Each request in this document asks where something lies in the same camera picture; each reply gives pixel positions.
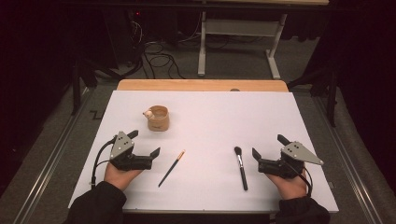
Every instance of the black cable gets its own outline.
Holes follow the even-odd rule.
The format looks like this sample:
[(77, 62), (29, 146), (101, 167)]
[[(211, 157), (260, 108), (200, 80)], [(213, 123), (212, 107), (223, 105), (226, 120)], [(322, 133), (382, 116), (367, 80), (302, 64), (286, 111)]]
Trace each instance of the black cable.
[(108, 162), (108, 161), (110, 161), (110, 160), (101, 161), (101, 162), (99, 162), (99, 163), (96, 165), (96, 167), (98, 167), (100, 164), (105, 163), (105, 162)]
[(210, 47), (208, 45), (208, 43), (206, 42), (205, 46), (207, 48), (209, 48), (209, 49), (222, 49), (222, 48), (226, 47), (230, 43), (230, 37), (228, 35), (226, 35), (226, 36), (224, 36), (224, 35), (208, 35), (207, 37), (209, 37), (210, 39), (214, 40), (215, 42), (218, 42), (217, 39), (221, 39), (221, 40), (225, 39), (225, 43), (223, 45), (221, 45), (220, 47)]
[(262, 39), (265, 38), (265, 36), (254, 36), (252, 38), (252, 40), (241, 40), (241, 39), (237, 39), (237, 37), (240, 37), (241, 35), (232, 35), (230, 36), (230, 40), (234, 43), (241, 43), (241, 44), (251, 44), (251, 43), (255, 43), (255, 42), (259, 42)]
[[(147, 48), (150, 47), (150, 46), (153, 46), (153, 45), (159, 46), (160, 49), (158, 49), (156, 51), (147, 52)], [(171, 76), (171, 69), (172, 69), (173, 66), (175, 66), (175, 68), (177, 69), (177, 75), (179, 77), (183, 78), (183, 79), (186, 79), (185, 77), (183, 77), (180, 74), (180, 70), (178, 69), (178, 66), (177, 66), (175, 58), (172, 55), (170, 55), (170, 54), (162, 53), (162, 52), (163, 52), (163, 45), (161, 43), (153, 42), (153, 43), (147, 44), (146, 47), (145, 47), (144, 55), (145, 55), (145, 58), (146, 58), (146, 61), (147, 61), (148, 65), (149, 65), (149, 67), (151, 69), (151, 73), (153, 75), (153, 78), (154, 79), (156, 78), (156, 75), (155, 75), (155, 72), (154, 72), (154, 67), (165, 67), (166, 65), (170, 64), (169, 68), (168, 68), (168, 76), (169, 76), (169, 78), (173, 79), (173, 77)], [(153, 61), (156, 60), (156, 59), (159, 59), (159, 58), (165, 58), (165, 59), (167, 59), (167, 61), (165, 63), (160, 64), (160, 65), (153, 64)]]
[[(106, 71), (103, 71), (103, 70), (101, 70), (101, 69), (99, 69), (99, 70), (101, 70), (102, 72), (104, 72), (106, 75), (108, 75), (108, 71), (111, 71), (112, 73), (118, 74), (118, 76), (120, 76), (118, 79), (125, 79), (126, 77), (128, 77), (128, 76), (134, 74), (136, 71), (138, 71), (142, 66), (143, 66), (143, 60), (142, 60), (141, 57), (139, 57), (138, 60), (137, 60), (137, 62), (136, 62), (136, 64), (134, 65), (134, 67), (133, 67), (131, 70), (129, 70), (128, 72), (126, 72), (126, 73), (124, 73), (124, 74), (121, 74), (121, 75), (119, 75), (119, 74), (116, 73), (116, 72), (113, 72), (113, 71), (110, 70), (110, 69), (107, 69)], [(95, 73), (95, 75), (96, 75), (97, 77), (99, 77), (99, 78), (102, 78), (102, 79), (113, 79), (113, 78), (114, 78), (114, 77), (104, 77), (104, 76), (101, 76), (100, 74), (97, 74), (97, 73)]]
[[(296, 173), (296, 174), (305, 182), (305, 184), (308, 186), (308, 192), (306, 193), (306, 196), (311, 197), (313, 184), (311, 185), (311, 184), (308, 182), (308, 180), (306, 180), (306, 178), (305, 178), (303, 175), (301, 175), (299, 172), (297, 172), (297, 171), (294, 169), (294, 167), (292, 167), (288, 162), (283, 161), (283, 163), (286, 164), (287, 166), (289, 166), (289, 168), (290, 168), (294, 173)], [(309, 174), (309, 172), (307, 172), (307, 173), (308, 173), (309, 178), (310, 178), (311, 183), (312, 183), (311, 174)]]
[(149, 74), (148, 74), (148, 72), (146, 71), (145, 66), (143, 65), (142, 68), (143, 68), (143, 72), (145, 73), (146, 79), (149, 79)]
[(191, 41), (191, 40), (193, 40), (193, 39), (195, 39), (197, 37), (200, 37), (201, 35), (198, 35), (197, 32), (198, 32), (198, 29), (199, 29), (199, 27), (201, 25), (201, 20), (202, 20), (202, 12), (199, 14), (198, 22), (197, 22), (197, 25), (196, 25), (195, 30), (192, 33), (192, 35), (190, 35), (186, 39), (178, 40), (177, 43), (184, 43), (184, 42), (187, 42), (187, 41)]
[(106, 147), (108, 147), (108, 146), (111, 145), (111, 144), (114, 144), (115, 141), (116, 141), (116, 136), (115, 136), (112, 140), (106, 142), (106, 143), (100, 148), (98, 154), (96, 155), (95, 163), (94, 163), (93, 169), (92, 169), (91, 189), (94, 189), (94, 188), (96, 187), (96, 168), (97, 168), (97, 166), (98, 166), (97, 163), (98, 163), (98, 161), (99, 161), (100, 155), (102, 154), (103, 150), (105, 150)]
[(186, 46), (186, 47), (200, 47), (201, 46), (201, 40), (197, 39), (197, 37), (200, 37), (199, 35), (196, 36), (195, 38), (191, 38), (189, 40), (180, 42), (180, 45)]

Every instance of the dark background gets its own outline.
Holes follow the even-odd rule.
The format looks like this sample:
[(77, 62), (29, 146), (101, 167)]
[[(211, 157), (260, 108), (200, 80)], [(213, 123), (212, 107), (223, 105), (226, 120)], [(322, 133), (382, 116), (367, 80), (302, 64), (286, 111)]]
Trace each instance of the dark background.
[[(70, 85), (76, 55), (85, 55), (107, 67), (134, 57), (118, 51), (122, 47), (117, 45), (128, 36), (107, 30), (110, 21), (127, 29), (125, 21), (113, 17), (114, 11), (60, 10), (53, 3), (8, 0), (2, 1), (0, 7), (1, 193)], [(305, 75), (330, 62), (361, 138), (396, 190), (392, 178), (396, 172), (392, 165), (392, 137), (396, 133), (395, 8), (390, 1), (340, 0), (338, 6), (357, 10), (334, 12), (331, 16), (321, 12), (290, 13), (282, 38), (297, 35), (305, 41), (321, 36)], [(136, 19), (149, 29), (146, 35), (176, 44), (177, 31), (190, 35), (198, 15), (149, 10)], [(115, 37), (120, 42), (111, 43)], [(318, 83), (320, 77), (309, 82)]]

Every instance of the black cloth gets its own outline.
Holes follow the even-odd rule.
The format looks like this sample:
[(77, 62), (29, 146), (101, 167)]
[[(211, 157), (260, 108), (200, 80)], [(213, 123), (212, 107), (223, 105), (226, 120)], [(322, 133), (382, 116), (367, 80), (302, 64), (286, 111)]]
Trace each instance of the black cloth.
[[(126, 202), (123, 192), (103, 181), (75, 199), (64, 224), (121, 224), (122, 207)], [(309, 197), (281, 200), (276, 224), (325, 224), (329, 212)]]
[(74, 200), (64, 224), (121, 224), (125, 202), (120, 189), (102, 181)]
[(310, 197), (281, 200), (279, 212), (276, 214), (276, 224), (327, 224), (330, 214)]

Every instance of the white paper sheet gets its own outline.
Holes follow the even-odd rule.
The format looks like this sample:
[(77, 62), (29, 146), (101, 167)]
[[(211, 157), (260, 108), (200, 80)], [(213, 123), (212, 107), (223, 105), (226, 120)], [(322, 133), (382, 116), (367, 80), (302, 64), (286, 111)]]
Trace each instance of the white paper sheet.
[[(153, 105), (169, 110), (170, 128), (148, 129), (143, 112)], [(258, 172), (254, 147), (267, 160), (280, 158), (284, 135), (312, 152), (300, 111), (290, 92), (249, 91), (114, 91), (81, 172), (72, 203), (90, 189), (92, 166), (100, 147), (119, 131), (138, 130), (134, 154), (147, 156), (161, 147), (152, 169), (125, 190), (125, 211), (274, 212), (280, 196), (274, 184)], [(243, 190), (234, 147), (242, 148), (248, 191)], [(108, 147), (100, 161), (107, 160)], [(158, 184), (183, 150), (186, 153), (160, 188)], [(338, 211), (320, 166), (306, 165), (312, 175), (312, 197), (330, 212)], [(98, 167), (97, 183), (106, 165)]]

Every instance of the wire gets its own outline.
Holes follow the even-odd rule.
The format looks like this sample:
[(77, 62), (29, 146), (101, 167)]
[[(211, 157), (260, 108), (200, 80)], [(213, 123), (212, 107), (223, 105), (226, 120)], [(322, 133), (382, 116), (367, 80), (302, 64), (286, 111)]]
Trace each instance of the wire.
[[(152, 46), (159, 46), (160, 48), (158, 50), (155, 50), (155, 51), (148, 51), (148, 48), (152, 47)], [(186, 79), (185, 77), (183, 77), (180, 74), (180, 70), (178, 69), (178, 66), (177, 66), (175, 58), (172, 55), (170, 55), (170, 54), (163, 53), (163, 45), (161, 43), (159, 43), (159, 42), (149, 42), (149, 43), (147, 43), (146, 46), (145, 46), (145, 51), (144, 51), (143, 54), (145, 56), (146, 62), (148, 63), (148, 66), (149, 66), (149, 68), (151, 70), (153, 79), (156, 78), (154, 67), (165, 67), (166, 65), (169, 65), (168, 72), (167, 72), (169, 78), (173, 79), (173, 77), (171, 76), (171, 69), (174, 66), (176, 68), (176, 70), (177, 70), (177, 75), (179, 77), (183, 78), (183, 79)], [(157, 61), (158, 59), (165, 59), (165, 62), (159, 63), (159, 64), (155, 64), (154, 62)], [(146, 71), (145, 68), (144, 68), (144, 71), (145, 71), (146, 77), (148, 77), (148, 74), (147, 74), (147, 71)]]
[(98, 167), (100, 164), (105, 163), (105, 162), (108, 162), (108, 161), (109, 161), (109, 160), (101, 161), (101, 162), (99, 162), (99, 163), (96, 165), (96, 167)]
[(92, 177), (91, 177), (91, 189), (94, 189), (96, 187), (96, 168), (98, 167), (98, 162), (100, 155), (102, 154), (103, 150), (105, 150), (106, 147), (109, 145), (113, 144), (114, 141), (116, 140), (116, 136), (114, 136), (113, 139), (110, 141), (106, 142), (99, 150), (98, 154), (96, 155), (95, 163), (93, 164), (93, 169), (92, 169)]
[[(140, 57), (140, 58), (138, 58), (136, 64), (134, 65), (134, 68), (132, 68), (131, 70), (129, 70), (128, 72), (126, 72), (126, 73), (124, 73), (124, 74), (121, 74), (121, 75), (118, 74), (118, 73), (117, 73), (117, 74), (120, 76), (120, 79), (125, 79), (126, 77), (128, 77), (128, 76), (132, 75), (133, 73), (135, 73), (136, 71), (138, 71), (142, 66), (143, 66), (143, 60), (142, 60), (142, 58)], [(96, 75), (97, 77), (99, 77), (99, 78), (102, 78), (102, 79), (113, 79), (113, 78), (114, 78), (114, 77), (103, 76), (103, 75), (98, 74), (98, 73), (95, 73), (95, 75)]]
[(210, 37), (210, 39), (214, 40), (215, 42), (219, 42), (219, 40), (224, 40), (225, 39), (225, 43), (222, 44), (219, 47), (210, 47), (207, 43), (206, 43), (206, 47), (209, 49), (222, 49), (224, 47), (226, 47), (229, 43), (230, 43), (230, 37), (228, 35), (208, 35)]
[(306, 168), (304, 167), (304, 169), (305, 169), (305, 170), (307, 171), (307, 173), (308, 173), (308, 176), (309, 176), (309, 178), (310, 178), (312, 184), (310, 184), (310, 183), (308, 182), (308, 180), (306, 180), (306, 178), (305, 178), (303, 175), (301, 175), (299, 172), (297, 172), (297, 171), (294, 169), (294, 167), (292, 167), (288, 162), (283, 161), (283, 160), (281, 160), (281, 161), (282, 161), (284, 164), (286, 164), (287, 166), (289, 166), (289, 168), (290, 168), (294, 173), (296, 173), (296, 174), (305, 182), (305, 184), (308, 186), (308, 192), (306, 193), (306, 196), (311, 197), (312, 188), (313, 188), (313, 182), (312, 182), (311, 174), (309, 174), (309, 172), (308, 172), (308, 171), (306, 170)]
[[(131, 36), (131, 40), (133, 41), (133, 44), (134, 44), (134, 46), (138, 46), (139, 44), (140, 44), (140, 42), (142, 42), (142, 38), (143, 38), (143, 29), (142, 29), (142, 26), (140, 26), (140, 24), (139, 23), (137, 23), (137, 22), (135, 22), (135, 21), (131, 21), (131, 25), (132, 25), (132, 27), (134, 27), (134, 35), (133, 36)], [(136, 36), (136, 32), (137, 32), (137, 29), (139, 29), (139, 40), (137, 41), (137, 43), (135, 44), (134, 43), (134, 37)]]
[(199, 29), (199, 25), (201, 24), (201, 19), (202, 19), (202, 12), (199, 14), (198, 22), (197, 22), (197, 25), (195, 26), (195, 30), (192, 33), (192, 35), (190, 35), (190, 37), (187, 37), (186, 39), (179, 40), (178, 43), (183, 43), (183, 42), (186, 42), (186, 41), (190, 41), (190, 40), (195, 39), (196, 37), (201, 36), (201, 35), (197, 34), (198, 33), (198, 29)]

